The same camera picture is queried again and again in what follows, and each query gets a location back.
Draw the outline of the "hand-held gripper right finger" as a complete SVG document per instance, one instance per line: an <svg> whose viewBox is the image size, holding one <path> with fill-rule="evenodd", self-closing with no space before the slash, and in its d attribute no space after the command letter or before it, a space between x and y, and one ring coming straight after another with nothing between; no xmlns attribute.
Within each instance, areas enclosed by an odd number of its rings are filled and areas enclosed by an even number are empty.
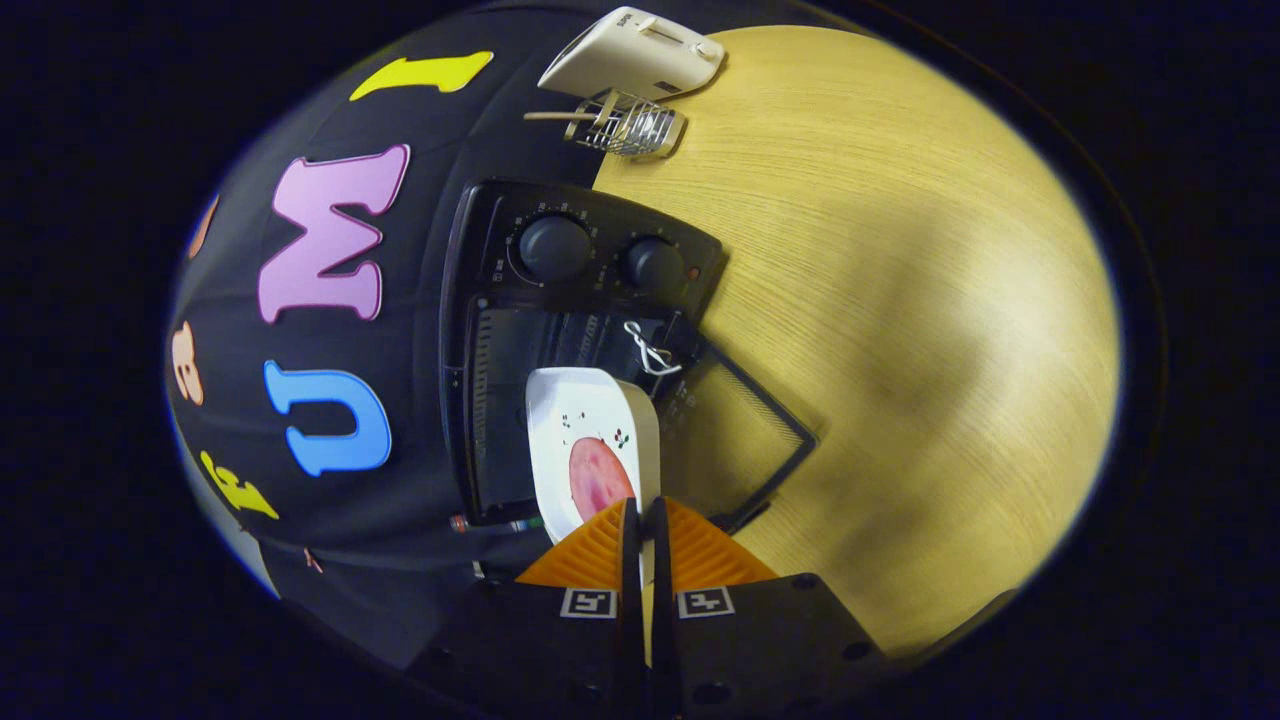
<svg viewBox="0 0 1280 720"><path fill-rule="evenodd" d="M773 571L672 498L646 520L659 719L820 719L887 678L884 653L819 575Z"/></svg>

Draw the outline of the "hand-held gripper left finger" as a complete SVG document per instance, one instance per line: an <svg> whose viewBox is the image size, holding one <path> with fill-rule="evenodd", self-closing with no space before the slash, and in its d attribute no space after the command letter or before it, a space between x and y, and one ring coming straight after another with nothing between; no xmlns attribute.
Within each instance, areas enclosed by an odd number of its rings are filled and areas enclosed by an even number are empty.
<svg viewBox="0 0 1280 720"><path fill-rule="evenodd" d="M490 719L637 717L640 548L635 500L612 503L513 580L475 583L411 680Z"/></svg>

